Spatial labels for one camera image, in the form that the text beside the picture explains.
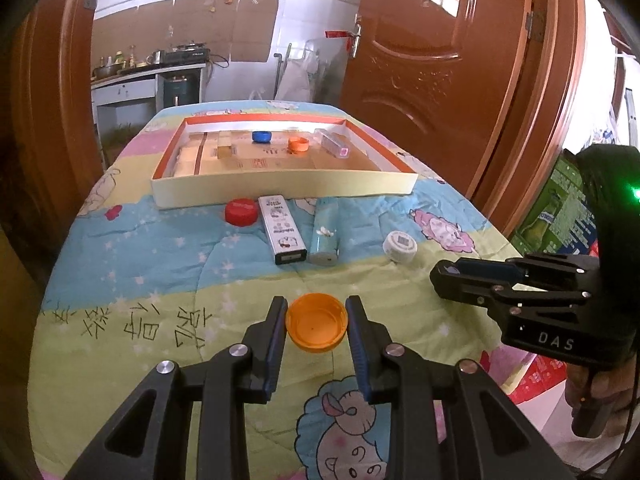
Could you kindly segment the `person's right hand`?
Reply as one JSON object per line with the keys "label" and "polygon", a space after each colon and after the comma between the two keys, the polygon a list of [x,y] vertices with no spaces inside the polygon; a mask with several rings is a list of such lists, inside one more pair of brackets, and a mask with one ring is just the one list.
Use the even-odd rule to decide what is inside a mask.
{"label": "person's right hand", "polygon": [[590,384],[590,396],[598,400],[615,401],[612,413],[606,422],[603,433],[615,437],[625,430],[627,418],[634,408],[632,389],[636,358],[631,358],[615,370],[600,372],[592,379],[586,368],[574,364],[566,366],[565,400],[572,408],[578,408],[580,400],[587,393]]}

